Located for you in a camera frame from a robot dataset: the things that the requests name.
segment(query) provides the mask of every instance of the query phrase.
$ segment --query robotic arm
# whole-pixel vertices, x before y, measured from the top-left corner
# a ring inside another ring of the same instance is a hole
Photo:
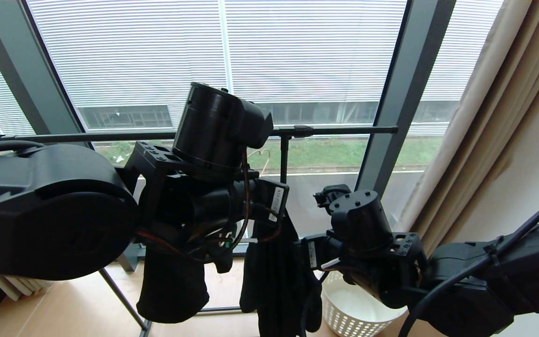
[[[246,163],[246,148],[262,147],[272,128],[257,105],[192,83],[173,147],[139,141],[123,168],[85,147],[0,141],[0,151],[15,151],[0,156],[0,274],[77,278],[137,240],[155,254],[143,305],[165,290],[162,277],[189,292],[204,282],[191,276],[203,263],[229,270],[249,220],[272,228],[258,242],[280,235],[289,188]],[[342,272],[388,307],[409,306],[410,324],[417,316],[449,336],[486,336],[539,312],[536,222],[492,242],[443,245],[428,259],[416,233],[391,232],[375,192],[338,185],[315,198],[332,230],[298,241],[299,258]]]

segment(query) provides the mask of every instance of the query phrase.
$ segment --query white plastic basket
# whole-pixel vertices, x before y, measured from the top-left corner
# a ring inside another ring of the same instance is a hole
[[[372,337],[407,311],[390,309],[360,286],[351,286],[332,271],[323,282],[322,315],[340,337]]]

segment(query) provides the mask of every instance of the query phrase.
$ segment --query wooden floor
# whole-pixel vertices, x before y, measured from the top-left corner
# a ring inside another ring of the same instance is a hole
[[[126,298],[136,305],[143,282],[143,266],[125,273],[118,264],[108,273]],[[230,273],[219,275],[213,265],[205,269],[210,301],[207,307],[237,306],[242,284],[242,261]],[[379,337],[395,337],[402,320],[392,323]],[[19,301],[6,298],[0,305],[1,337],[138,337],[140,328],[99,273],[60,281],[46,291]],[[200,314],[180,324],[154,323],[151,337],[256,337],[256,314]],[[335,337],[325,324],[309,337]],[[415,324],[411,336],[439,337],[425,322]]]

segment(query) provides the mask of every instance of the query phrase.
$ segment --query green lawn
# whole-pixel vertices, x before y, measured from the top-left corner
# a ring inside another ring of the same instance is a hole
[[[157,145],[162,141],[151,141]],[[441,138],[410,137],[402,146],[401,153],[396,161],[397,167],[426,166],[438,151]],[[116,141],[110,147],[97,147],[97,151],[110,162],[124,165],[132,152],[131,141]],[[346,138],[329,139],[301,139],[290,143],[288,153],[289,167],[358,167],[365,153],[367,141]],[[268,149],[271,156],[267,169],[275,171],[280,168],[280,141],[268,140],[263,149]],[[116,162],[118,156],[123,160]],[[263,155],[252,154],[249,164],[254,169],[261,169],[267,161],[267,152]]]

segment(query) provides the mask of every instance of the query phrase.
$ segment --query white wall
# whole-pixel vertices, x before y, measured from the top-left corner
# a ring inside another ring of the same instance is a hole
[[[538,209],[539,115],[518,143],[509,168],[488,188],[455,241],[489,241],[509,234]],[[539,336],[539,314],[516,316],[498,336]]]

